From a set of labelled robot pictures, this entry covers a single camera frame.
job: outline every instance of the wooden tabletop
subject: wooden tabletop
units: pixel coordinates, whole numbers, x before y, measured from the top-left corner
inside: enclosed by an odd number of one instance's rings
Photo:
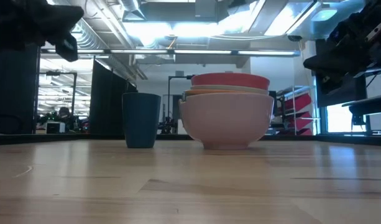
[[[0,146],[0,224],[381,223],[381,147],[261,141]]]

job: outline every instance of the wooden table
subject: wooden table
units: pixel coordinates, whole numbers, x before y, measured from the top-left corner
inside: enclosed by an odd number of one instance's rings
[[[262,141],[0,146],[0,224],[381,223],[381,147]]]

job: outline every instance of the dark teal cup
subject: dark teal cup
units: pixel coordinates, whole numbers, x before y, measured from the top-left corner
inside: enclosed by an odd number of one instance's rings
[[[124,134],[127,147],[151,148],[157,137],[161,96],[148,93],[122,95]]]

